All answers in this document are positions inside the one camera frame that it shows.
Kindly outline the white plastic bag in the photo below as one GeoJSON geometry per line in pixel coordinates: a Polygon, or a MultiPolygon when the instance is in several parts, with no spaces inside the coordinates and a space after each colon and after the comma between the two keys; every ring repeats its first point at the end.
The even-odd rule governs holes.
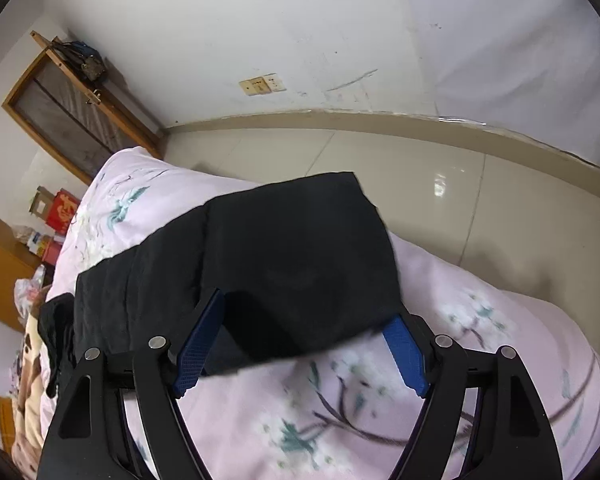
{"type": "Polygon", "coordinates": [[[14,285],[14,303],[21,322],[25,323],[35,298],[43,288],[46,269],[40,264],[32,278],[17,278],[14,285]]]}

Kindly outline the black hooded puffer jacket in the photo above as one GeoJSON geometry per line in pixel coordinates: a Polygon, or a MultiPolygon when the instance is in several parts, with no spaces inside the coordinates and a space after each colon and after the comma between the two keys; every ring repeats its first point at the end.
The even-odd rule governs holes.
{"type": "Polygon", "coordinates": [[[48,394],[67,387],[89,348],[120,353],[174,335],[211,289],[224,309],[208,376],[330,349],[403,308],[386,227],[354,174],[263,185],[181,214],[50,300],[38,326],[48,394]]]}

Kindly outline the pink floral duvet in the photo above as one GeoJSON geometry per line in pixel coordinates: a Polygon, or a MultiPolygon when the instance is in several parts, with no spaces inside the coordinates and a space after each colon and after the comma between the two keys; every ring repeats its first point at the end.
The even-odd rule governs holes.
{"type": "MultiPolygon", "coordinates": [[[[127,148],[108,159],[70,226],[50,292],[140,244],[210,198],[248,183],[178,168],[127,148]]],[[[407,309],[472,350],[517,350],[539,391],[562,472],[574,478],[600,448],[600,356],[549,302],[506,292],[393,237],[407,309]]],[[[204,378],[178,404],[217,479],[385,479],[422,400],[402,382],[380,335],[304,358],[204,378]]]]}

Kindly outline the wall power sockets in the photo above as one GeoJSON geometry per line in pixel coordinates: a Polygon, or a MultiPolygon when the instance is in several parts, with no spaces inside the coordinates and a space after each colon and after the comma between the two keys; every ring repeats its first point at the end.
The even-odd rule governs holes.
{"type": "Polygon", "coordinates": [[[276,73],[242,80],[239,85],[246,96],[264,96],[286,90],[282,78],[276,73]]]}

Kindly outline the wooden door with frame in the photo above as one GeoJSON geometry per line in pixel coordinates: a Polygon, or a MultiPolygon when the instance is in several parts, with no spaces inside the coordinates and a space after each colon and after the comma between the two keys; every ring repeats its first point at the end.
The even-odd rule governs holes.
{"type": "Polygon", "coordinates": [[[116,96],[71,65],[68,44],[31,38],[40,53],[3,102],[3,110],[32,140],[82,182],[89,184],[118,151],[140,146],[160,158],[158,136],[116,96]]]}

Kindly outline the brown cardboard box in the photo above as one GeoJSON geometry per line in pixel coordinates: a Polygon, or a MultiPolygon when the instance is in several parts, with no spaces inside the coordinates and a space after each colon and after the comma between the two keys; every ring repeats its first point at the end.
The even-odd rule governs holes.
{"type": "Polygon", "coordinates": [[[36,218],[45,221],[50,214],[55,195],[49,190],[46,190],[44,186],[39,186],[32,198],[31,205],[29,207],[30,214],[33,214],[36,218]]]}

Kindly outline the wooden wardrobe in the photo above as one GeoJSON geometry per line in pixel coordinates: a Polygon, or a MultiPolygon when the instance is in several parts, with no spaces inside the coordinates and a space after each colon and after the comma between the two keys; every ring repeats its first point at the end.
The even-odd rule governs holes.
{"type": "Polygon", "coordinates": [[[41,260],[18,242],[10,226],[0,219],[0,322],[22,332],[14,300],[17,278],[32,278],[41,260]]]}

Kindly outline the brown dog print blanket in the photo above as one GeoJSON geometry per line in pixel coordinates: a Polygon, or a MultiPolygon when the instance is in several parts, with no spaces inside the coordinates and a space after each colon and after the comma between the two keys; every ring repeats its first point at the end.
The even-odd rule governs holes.
{"type": "Polygon", "coordinates": [[[41,365],[43,341],[38,334],[38,318],[49,290],[50,286],[45,286],[38,292],[27,318],[20,356],[19,385],[12,404],[16,434],[10,454],[25,479],[38,476],[44,446],[41,429],[41,398],[45,391],[41,365]]]}

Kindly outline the hanging dark bags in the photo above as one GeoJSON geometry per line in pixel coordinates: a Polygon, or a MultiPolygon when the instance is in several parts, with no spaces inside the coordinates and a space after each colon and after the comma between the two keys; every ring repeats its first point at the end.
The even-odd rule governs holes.
{"type": "Polygon", "coordinates": [[[61,55],[79,77],[94,84],[107,76],[104,60],[99,52],[82,41],[52,41],[52,49],[61,55]]]}

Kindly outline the red gift box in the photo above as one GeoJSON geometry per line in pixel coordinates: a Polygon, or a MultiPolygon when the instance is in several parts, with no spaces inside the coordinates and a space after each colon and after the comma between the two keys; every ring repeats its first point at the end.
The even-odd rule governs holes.
{"type": "Polygon", "coordinates": [[[66,235],[79,204],[80,200],[76,196],[61,188],[50,205],[50,211],[45,219],[46,226],[56,234],[66,235]]]}

